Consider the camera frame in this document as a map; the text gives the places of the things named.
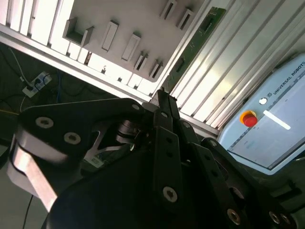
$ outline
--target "black cable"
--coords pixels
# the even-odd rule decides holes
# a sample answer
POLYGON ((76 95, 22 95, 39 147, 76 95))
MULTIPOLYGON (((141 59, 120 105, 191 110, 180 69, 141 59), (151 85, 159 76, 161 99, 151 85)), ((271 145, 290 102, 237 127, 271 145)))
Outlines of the black cable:
POLYGON ((42 82, 43 82, 43 84, 44 84, 45 86, 47 86, 47 85, 46 85, 46 83, 44 82, 44 80, 45 80, 46 77, 49 76, 49 75, 50 75, 50 74, 46 74, 46 75, 43 77, 43 79, 42 79, 42 82))
POLYGON ((12 95, 9 95, 9 96, 7 96, 7 97, 5 97, 3 99, 0 99, 0 103, 5 103, 12 111, 16 112, 17 110, 14 110, 13 107, 7 102, 8 99, 10 99, 12 97, 15 97, 15 96, 24 97, 24 94, 12 94, 12 95))
POLYGON ((8 102, 6 102, 5 100, 0 99, 0 103, 5 103, 11 109, 11 111, 14 111, 13 107, 8 102))
POLYGON ((27 216, 28 216, 28 212, 29 212, 29 209, 30 209, 30 206, 31 206, 32 199, 33 199, 33 195, 30 197, 30 201, 29 201, 29 204, 28 204, 28 208, 27 208, 27 211, 25 212, 25 216, 24 216, 24 221, 23 221, 22 229, 25 229, 25 223, 26 223, 26 221, 27 221, 27 216))
POLYGON ((21 75, 10 65, 8 59, 6 59, 6 56, 4 55, 4 53, 2 52, 2 50, 0 49, 0 53, 5 61, 5 63, 9 66, 9 68, 19 77, 21 77, 21 75))
POLYGON ((34 87, 37 89, 37 91, 40 92, 40 90, 39 90, 38 87, 36 86, 36 83, 34 84, 34 87))

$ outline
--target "wire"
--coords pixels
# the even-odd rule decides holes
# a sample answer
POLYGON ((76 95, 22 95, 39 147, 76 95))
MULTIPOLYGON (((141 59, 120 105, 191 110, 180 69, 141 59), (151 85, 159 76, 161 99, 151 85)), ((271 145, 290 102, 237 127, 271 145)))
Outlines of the wire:
POLYGON ((1 110, 1 109, 0 109, 0 112, 8 113, 8 114, 11 114, 11 115, 19 115, 18 113, 15 113, 15 112, 12 112, 12 111, 1 110))
POLYGON ((43 84, 44 84, 45 86, 46 86, 46 83, 45 83, 45 81, 44 81, 44 80, 45 80, 45 79, 46 79, 46 77, 47 77, 47 76, 49 76, 49 75, 50 75, 50 74, 46 74, 46 75, 43 77, 43 79, 42 79, 42 82, 43 82, 43 84))
POLYGON ((22 69, 21 69, 21 66, 20 66, 20 64, 19 64, 19 61, 18 61, 18 59, 17 59, 17 57, 16 57, 14 51, 13 51, 10 47, 9 47, 9 50, 11 51, 11 53, 13 54, 13 56, 14 56, 16 62, 17 62, 17 65, 18 65, 18 67, 19 67, 19 70, 20 70, 20 72, 21 72, 21 75, 22 75, 24 81, 27 83, 28 86, 31 86, 30 82, 25 78, 25 76, 24 76, 24 74, 23 74, 23 71, 22 71, 22 69))
POLYGON ((11 65, 10 65, 8 59, 6 59, 6 57, 5 57, 4 53, 2 52, 2 50, 0 50, 0 53, 1 53, 1 55, 2 55, 2 57, 3 57, 3 59, 4 59, 4 61, 5 61, 5 63, 9 66, 9 68, 10 68, 17 76, 21 77, 21 75, 20 75, 11 65))
POLYGON ((37 89, 37 91, 39 91, 39 92, 40 92, 40 90, 38 89, 38 87, 36 86, 36 84, 34 84, 34 87, 37 89))
POLYGON ((27 211, 25 212, 22 229, 25 229, 25 223, 27 221, 27 216, 28 216, 28 212, 29 212, 29 209, 30 209, 30 206, 31 206, 32 199, 33 199, 33 195, 30 197, 30 201, 29 201, 29 204, 28 204, 28 207, 27 207, 27 211))
POLYGON ((24 98, 23 98, 23 100, 22 100, 22 102, 20 104, 20 113, 22 112, 22 105, 23 105, 23 102, 24 102, 25 98, 26 98, 26 96, 24 96, 24 98))
POLYGON ((0 99, 0 103, 5 103, 12 111, 14 111, 13 107, 3 99, 0 99))

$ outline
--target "power outlet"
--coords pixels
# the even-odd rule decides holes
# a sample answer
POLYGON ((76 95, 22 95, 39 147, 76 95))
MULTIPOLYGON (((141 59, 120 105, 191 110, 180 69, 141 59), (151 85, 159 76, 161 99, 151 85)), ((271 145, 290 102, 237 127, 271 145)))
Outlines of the power outlet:
POLYGON ((49 76, 48 73, 46 72, 42 72, 40 73, 35 79, 32 80, 31 84, 33 85, 33 89, 30 91, 29 89, 27 89, 27 87, 25 87, 22 91, 23 93, 25 93, 29 98, 32 98, 37 92, 38 90, 40 91, 45 85, 47 85, 50 81, 52 80, 52 78, 49 76), (40 82, 36 84, 36 87, 34 87, 35 81, 39 79, 40 82))

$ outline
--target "hole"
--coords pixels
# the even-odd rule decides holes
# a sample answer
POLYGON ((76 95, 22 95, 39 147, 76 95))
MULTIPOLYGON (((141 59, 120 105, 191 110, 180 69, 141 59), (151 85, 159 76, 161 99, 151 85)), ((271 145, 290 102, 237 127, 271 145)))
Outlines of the hole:
POLYGON ((231 213, 231 217, 233 220, 235 220, 235 221, 237 220, 237 216, 235 215, 235 213, 231 213))
POLYGON ((172 143, 172 142, 173 142, 169 137, 166 138, 166 141, 167 141, 168 143, 172 143))
POLYGON ((167 155, 168 157, 173 157, 173 154, 172 154, 171 152, 169 152, 169 151, 166 151, 166 155, 167 155))
POLYGON ((140 68, 141 68, 141 66, 142 66, 142 64, 143 64, 143 62, 144 62, 144 60, 145 60, 145 57, 142 56, 142 59, 141 59, 139 65, 138 65, 138 67, 137 67, 137 71, 140 70, 140 68))
POLYGON ((41 120, 40 123, 41 123, 41 124, 44 124, 44 125, 48 125, 48 124, 49 124, 49 121, 48 121, 48 120, 41 120))
POLYGON ((162 67, 162 64, 160 63, 159 66, 157 67, 156 71, 155 71, 154 74, 152 75, 152 78, 153 78, 153 79, 157 76, 157 74, 158 74, 159 70, 161 69, 161 67, 162 67))
POLYGON ((211 170, 211 173, 214 177, 218 177, 218 173, 216 173, 214 170, 211 170))
POLYGON ((172 192, 172 191, 168 190, 166 193, 167 193, 167 195, 168 195, 170 198, 173 198, 173 192, 172 192))
POLYGON ((173 7, 173 3, 171 2, 171 3, 170 3, 170 5, 169 5, 169 7, 168 7, 168 9, 167 9, 167 11, 166 11, 166 13, 165 13, 165 17, 164 17, 164 19, 166 19, 166 18, 167 18, 167 16, 168 16, 168 14, 170 13, 170 11, 171 11, 172 7, 173 7))
POLYGON ((161 112, 161 114, 162 114, 165 118, 168 117, 167 113, 165 113, 165 112, 161 112))
POLYGON ((76 141, 76 137, 75 137, 74 135, 70 135, 68 138, 69 138, 71 141, 76 141))
POLYGON ((180 27, 181 30, 184 29, 184 27, 185 27, 185 25, 187 24, 187 22, 188 22, 190 16, 191 16, 190 14, 188 14, 188 15, 186 16, 184 22, 182 23, 182 25, 181 25, 181 27, 180 27))
POLYGON ((136 109, 136 110, 139 110, 139 109, 140 109, 139 106, 136 105, 136 104, 133 104, 132 107, 133 107, 134 109, 136 109))

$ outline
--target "bolt head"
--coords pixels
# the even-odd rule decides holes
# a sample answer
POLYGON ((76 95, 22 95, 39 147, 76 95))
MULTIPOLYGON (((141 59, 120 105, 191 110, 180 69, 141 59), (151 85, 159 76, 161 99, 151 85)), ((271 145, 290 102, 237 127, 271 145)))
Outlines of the bolt head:
POLYGON ((81 137, 74 132, 68 132, 63 136, 63 139, 66 143, 77 145, 79 142, 81 142, 81 137))
POLYGON ((177 193, 172 187, 164 187, 163 196, 172 203, 175 203, 178 200, 177 193))
POLYGON ((35 123, 37 126, 39 126, 40 128, 43 128, 43 129, 48 129, 48 128, 51 128, 52 126, 54 126, 53 120, 48 117, 36 118, 35 123))

